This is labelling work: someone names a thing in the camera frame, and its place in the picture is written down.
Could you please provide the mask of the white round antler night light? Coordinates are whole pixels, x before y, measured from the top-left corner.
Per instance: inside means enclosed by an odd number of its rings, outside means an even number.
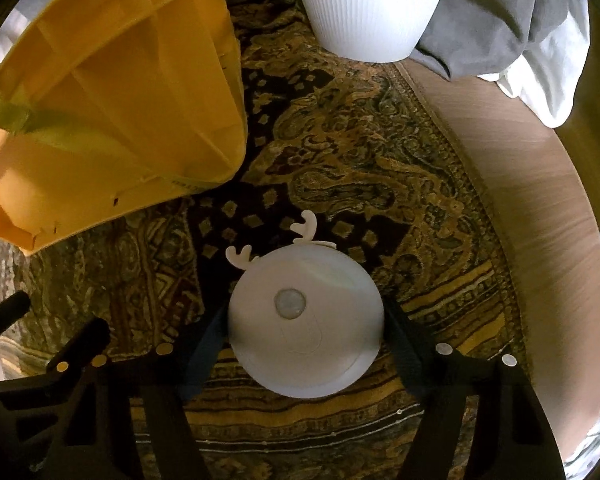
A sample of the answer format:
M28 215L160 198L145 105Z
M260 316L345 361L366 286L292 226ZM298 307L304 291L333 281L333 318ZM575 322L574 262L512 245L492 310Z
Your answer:
M289 245L255 257L227 248L242 270L228 304L234 355L262 387L282 396L331 396L361 378L378 355L384 305L363 267L327 240L305 210Z

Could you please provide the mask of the orange plastic storage crate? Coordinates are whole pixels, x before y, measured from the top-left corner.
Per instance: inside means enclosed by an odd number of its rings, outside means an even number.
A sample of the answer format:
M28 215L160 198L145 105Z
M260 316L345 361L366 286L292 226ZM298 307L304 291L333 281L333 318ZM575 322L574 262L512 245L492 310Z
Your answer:
M246 154L225 0L53 0L0 64L0 239L27 255Z

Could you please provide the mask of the white sheer curtain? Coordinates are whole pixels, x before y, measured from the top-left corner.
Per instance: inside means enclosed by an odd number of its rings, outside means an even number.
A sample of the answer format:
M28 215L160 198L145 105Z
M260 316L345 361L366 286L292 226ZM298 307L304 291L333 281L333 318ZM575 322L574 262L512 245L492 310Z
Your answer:
M506 96L520 99L544 126L569 118L590 48L588 0L571 0L566 18L537 46L521 53L499 73L479 75Z

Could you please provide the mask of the grey curtain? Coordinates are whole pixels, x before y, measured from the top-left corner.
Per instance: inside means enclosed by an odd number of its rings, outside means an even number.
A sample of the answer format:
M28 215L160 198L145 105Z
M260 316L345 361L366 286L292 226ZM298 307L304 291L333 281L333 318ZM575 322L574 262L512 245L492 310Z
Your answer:
M10 50L7 63L37 66L103 44L162 0L53 0ZM210 32L242 0L200 0ZM408 58L445 78L499 73L564 21L571 0L440 0Z

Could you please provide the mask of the white ribbed plant pot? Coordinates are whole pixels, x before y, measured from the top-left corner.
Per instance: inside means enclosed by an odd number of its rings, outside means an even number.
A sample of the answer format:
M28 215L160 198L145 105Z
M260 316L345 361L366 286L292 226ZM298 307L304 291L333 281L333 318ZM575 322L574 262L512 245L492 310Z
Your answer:
M302 0L320 45L342 58L407 58L440 0Z

